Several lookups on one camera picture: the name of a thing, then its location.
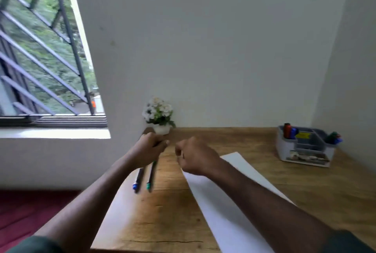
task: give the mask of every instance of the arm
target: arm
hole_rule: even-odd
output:
[[[320,252],[334,232],[322,221],[240,173],[194,137],[178,142],[176,155],[183,171],[206,176],[216,183],[276,253]]]
[[[168,145],[168,141],[161,141],[162,136],[155,133],[143,135],[125,156],[35,235],[56,241],[65,253],[88,251],[120,185],[133,170],[158,158]]]

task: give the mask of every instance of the white flower pot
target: white flower pot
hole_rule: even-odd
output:
[[[159,124],[153,124],[153,129],[156,134],[165,135],[170,132],[171,125],[159,125]]]

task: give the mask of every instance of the metal window grille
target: metal window grille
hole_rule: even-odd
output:
[[[30,3],[26,2],[25,0],[16,1],[18,1],[30,13],[34,14],[36,18],[44,23],[47,29],[54,31],[64,42],[71,46],[77,68],[72,66],[67,60],[56,53],[33,32],[28,30],[22,23],[20,23],[9,12],[7,12],[9,1],[10,0],[0,1],[0,80],[3,83],[3,86],[6,88],[7,97],[8,99],[10,99],[12,107],[16,111],[16,116],[6,118],[2,117],[2,119],[0,119],[0,126],[106,127],[106,117],[95,115],[94,108],[91,103],[89,89],[81,65],[80,56],[74,41],[73,32],[68,21],[63,0],[58,0],[59,9],[51,22],[49,22],[35,10],[39,0],[31,0]],[[16,27],[18,27],[22,32],[31,37],[33,41],[42,46],[46,52],[54,56],[60,64],[63,64],[67,68],[72,70],[73,73],[81,80],[84,95],[82,95],[78,90],[61,79],[57,74],[54,74],[35,56],[30,54],[15,40],[9,37],[3,26],[5,18],[13,23]],[[59,20],[61,20],[61,18],[64,23],[67,36],[56,28],[56,25],[58,24]],[[51,78],[61,84],[61,86],[74,94],[78,99],[82,100],[82,102],[85,102],[88,105],[90,114],[79,114],[79,112],[75,110],[70,104],[61,99],[54,90],[50,90],[49,88],[44,86],[38,79],[27,72],[18,63],[15,51],[23,54],[23,56],[26,56],[29,60],[31,60],[34,64],[39,66],[39,68],[41,68],[44,72],[51,76]],[[33,83],[36,87],[38,87],[39,90],[43,90],[46,94],[55,99],[64,108],[72,112],[73,115],[56,115],[56,113],[51,110],[51,108],[46,106],[42,101],[37,99],[35,95],[30,92],[28,84],[26,83],[26,79],[29,82]]]

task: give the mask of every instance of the red carpet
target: red carpet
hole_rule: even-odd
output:
[[[0,191],[0,253],[33,235],[78,191]]]

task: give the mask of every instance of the tree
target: tree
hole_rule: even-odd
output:
[[[64,0],[64,6],[71,29],[73,31],[74,41],[78,49],[78,54],[80,56],[80,61],[85,74],[87,85],[89,90],[92,91],[94,88],[97,88],[96,78],[94,72],[89,67],[85,52],[83,50],[76,19],[74,17],[73,9],[71,6],[71,1]],[[10,0],[6,9],[14,18],[16,18],[32,33],[34,33],[37,37],[44,41],[45,44],[47,44],[57,54],[67,60],[73,67],[77,68],[71,46],[62,38],[60,38],[54,31],[48,28],[29,10],[22,6],[17,0]],[[35,7],[35,10],[50,22],[53,20],[58,9],[58,0],[39,0]],[[55,75],[58,75],[67,84],[80,91],[80,93],[84,95],[81,79],[79,76],[77,76],[72,70],[70,70],[63,63],[57,60],[53,55],[51,55],[42,46],[40,46],[31,37],[29,37],[26,33],[20,30],[16,25],[14,25],[5,17],[3,17],[2,19],[2,24],[7,35],[9,35],[14,41],[16,41],[22,48],[35,56]],[[60,18],[57,28],[68,37],[62,17]],[[66,102],[75,101],[78,99],[76,95],[72,94],[58,81],[53,79],[48,73],[46,73],[39,66],[29,60],[21,52],[17,51],[16,48],[13,48],[13,51],[15,52],[18,63],[33,77],[38,79],[45,87],[58,95],[58,97]],[[32,82],[29,82],[27,80],[27,84],[29,91],[56,113],[70,113],[68,109],[63,107],[60,103],[51,98],[44,91],[40,90]]]

